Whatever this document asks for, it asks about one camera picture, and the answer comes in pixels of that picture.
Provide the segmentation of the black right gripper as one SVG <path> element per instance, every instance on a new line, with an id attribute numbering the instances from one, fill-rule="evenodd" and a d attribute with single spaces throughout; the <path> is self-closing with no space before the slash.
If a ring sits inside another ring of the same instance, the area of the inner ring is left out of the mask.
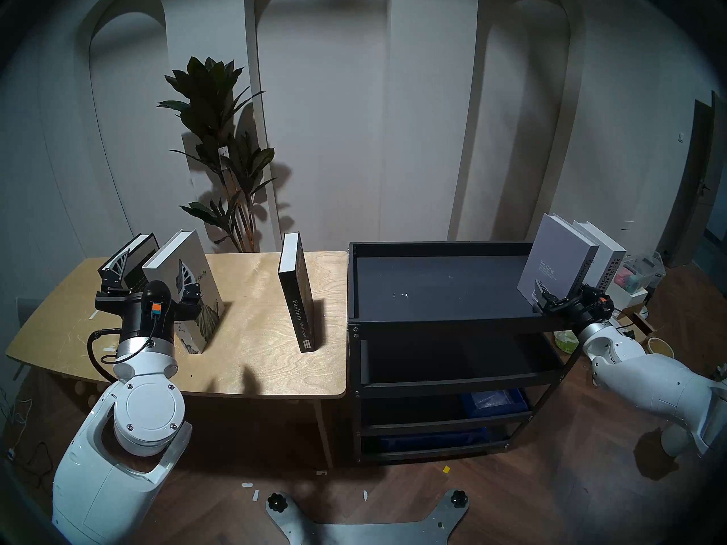
<path id="1" fill-rule="evenodd" d="M 535 280 L 533 296 L 542 313 L 557 315 L 568 328 L 586 328 L 608 321 L 615 309 L 610 296 L 598 288 L 580 288 L 571 298 L 558 299 L 540 280 Z"/>

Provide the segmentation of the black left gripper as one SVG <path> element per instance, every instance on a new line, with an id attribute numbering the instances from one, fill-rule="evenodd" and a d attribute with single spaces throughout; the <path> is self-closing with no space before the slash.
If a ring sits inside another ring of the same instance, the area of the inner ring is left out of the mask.
<path id="1" fill-rule="evenodd" d="M 141 292 L 132 293 L 124 279 L 129 253 L 129 248 L 123 248 L 101 267 L 95 307 L 122 318 L 120 341 L 141 336 L 173 342 L 174 324 L 196 320 L 201 312 L 199 282 L 183 260 L 178 260 L 179 301 L 172 298 L 168 285 L 161 280 L 147 282 Z"/>

